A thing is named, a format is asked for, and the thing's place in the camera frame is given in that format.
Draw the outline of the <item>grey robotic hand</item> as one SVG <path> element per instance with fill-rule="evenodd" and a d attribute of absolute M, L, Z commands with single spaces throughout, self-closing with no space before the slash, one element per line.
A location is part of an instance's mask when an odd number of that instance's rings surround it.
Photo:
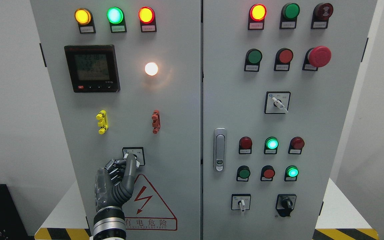
<path fill-rule="evenodd" d="M 139 165 L 133 154 L 126 153 L 122 160 L 111 159 L 104 168 L 97 170 L 96 211 L 109 206 L 122 207 L 130 200 Z"/>

